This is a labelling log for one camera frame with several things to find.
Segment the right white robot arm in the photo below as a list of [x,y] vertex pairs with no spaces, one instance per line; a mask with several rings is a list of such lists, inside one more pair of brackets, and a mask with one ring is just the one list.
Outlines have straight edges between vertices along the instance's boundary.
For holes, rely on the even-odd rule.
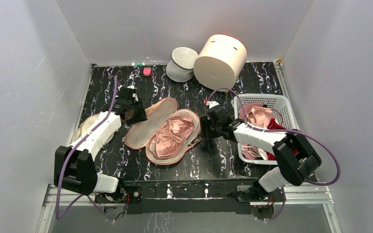
[[238,188],[240,199],[266,201],[273,192],[288,184],[300,186],[322,164],[322,160],[307,138],[299,131],[267,130],[252,126],[242,119],[232,119],[216,101],[205,104],[206,116],[201,117],[205,138],[222,137],[247,144],[274,155],[277,167],[267,171],[248,188]]

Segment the pink satin bra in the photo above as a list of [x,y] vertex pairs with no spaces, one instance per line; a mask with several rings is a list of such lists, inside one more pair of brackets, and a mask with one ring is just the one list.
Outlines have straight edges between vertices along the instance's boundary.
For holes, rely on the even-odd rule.
[[147,145],[148,158],[159,164],[178,162],[199,134],[197,118],[188,111],[169,117],[152,135]]

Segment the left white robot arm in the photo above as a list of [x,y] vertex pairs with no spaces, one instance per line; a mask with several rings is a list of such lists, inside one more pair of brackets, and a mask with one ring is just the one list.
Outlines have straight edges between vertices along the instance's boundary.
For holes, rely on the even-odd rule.
[[126,194],[123,179],[98,173],[94,162],[98,152],[121,126],[146,120],[137,89],[121,86],[111,110],[99,113],[77,140],[55,151],[54,184],[82,195],[100,193],[110,201],[122,201]]

